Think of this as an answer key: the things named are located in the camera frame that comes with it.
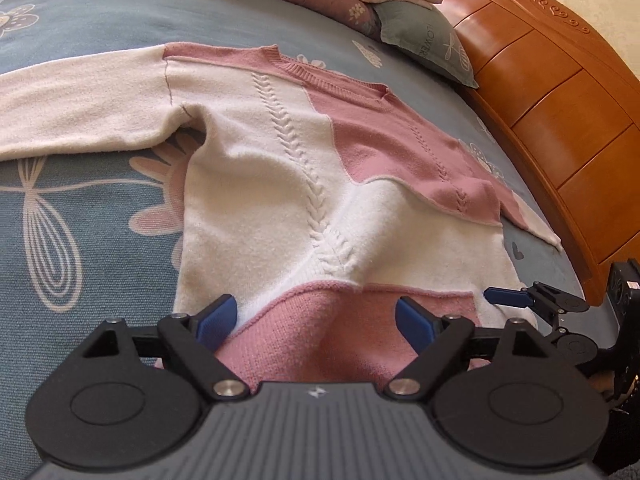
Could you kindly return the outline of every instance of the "bed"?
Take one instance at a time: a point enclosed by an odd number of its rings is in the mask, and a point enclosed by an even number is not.
[[[566,252],[502,219],[504,250],[526,285],[545,282],[601,304],[609,263],[640,253],[640,83],[593,27],[553,0],[444,0],[478,89],[422,69],[376,41],[369,25],[355,30],[347,16],[347,28],[282,0],[0,0],[0,9],[11,17],[0,21],[0,74],[192,42],[277,44],[297,63],[384,83],[561,237]],[[180,186],[204,141],[182,128],[144,150],[0,163],[0,478],[23,478],[37,464],[26,402],[95,325],[113,316],[151,324],[171,312]],[[62,255],[58,264],[47,247]],[[586,331],[611,342],[615,320],[594,315]]]

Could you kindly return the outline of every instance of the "cable knit pattern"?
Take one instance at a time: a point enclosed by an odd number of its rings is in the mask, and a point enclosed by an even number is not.
[[[278,99],[269,76],[252,72],[252,78],[260,100],[269,111],[284,152],[305,176],[309,235],[322,270],[330,276],[346,278],[353,268],[353,248],[329,224],[325,207],[326,192],[320,177],[309,163],[291,116]]]
[[[456,190],[456,200],[458,202],[458,210],[464,214],[466,212],[466,202],[467,202],[466,193],[451,181],[451,179],[449,178],[449,174],[447,173],[447,169],[444,167],[442,162],[438,160],[438,158],[435,156],[435,154],[433,153],[433,150],[427,145],[426,142],[424,142],[424,139],[422,138],[420,132],[413,125],[411,126],[411,131],[414,133],[415,139],[418,141],[418,144],[420,144],[420,147],[424,150],[424,152],[427,155],[431,157],[431,160],[434,161],[436,168],[438,168],[439,179],[443,182],[449,182],[453,187],[453,189]]]

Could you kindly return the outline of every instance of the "carved decoration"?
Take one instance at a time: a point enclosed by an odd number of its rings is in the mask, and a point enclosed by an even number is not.
[[[570,18],[569,13],[566,10],[564,10],[562,7],[555,4],[552,4],[549,6],[548,0],[531,0],[531,1],[538,4],[540,7],[542,7],[542,9],[548,10],[552,16],[555,16],[556,18],[560,18],[563,23],[569,25],[570,27],[576,28],[583,34],[589,34],[591,32],[591,29],[589,27],[580,25],[580,22],[575,18]]]

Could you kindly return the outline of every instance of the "blue bedspread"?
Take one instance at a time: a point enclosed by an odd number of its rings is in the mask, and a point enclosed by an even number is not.
[[[0,73],[170,41],[276,43],[288,56],[383,82],[539,210],[447,82],[310,10],[279,0],[0,0]],[[0,480],[22,478],[38,463],[24,407],[73,346],[105,317],[149,324],[171,311],[181,225],[153,230],[131,222],[170,192],[169,182],[132,164],[135,156],[169,170],[174,164],[151,150],[0,163]],[[523,282],[580,294],[565,254],[506,220],[504,236]]]

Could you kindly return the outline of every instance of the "sweater sleeve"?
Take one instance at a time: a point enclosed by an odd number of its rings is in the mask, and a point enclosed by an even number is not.
[[[488,173],[487,169],[482,167],[476,158],[462,147],[462,145],[460,145],[459,149],[460,152],[463,153],[466,164],[473,176],[482,180],[491,181],[495,194],[500,201],[500,212],[502,215],[520,229],[530,232],[537,238],[544,240],[546,243],[558,249],[558,251],[562,251],[561,240],[558,235],[553,232],[551,227],[549,227],[517,193],[513,192],[493,175]]]
[[[41,63],[0,75],[0,160],[138,150],[189,118],[172,103],[164,45]]]

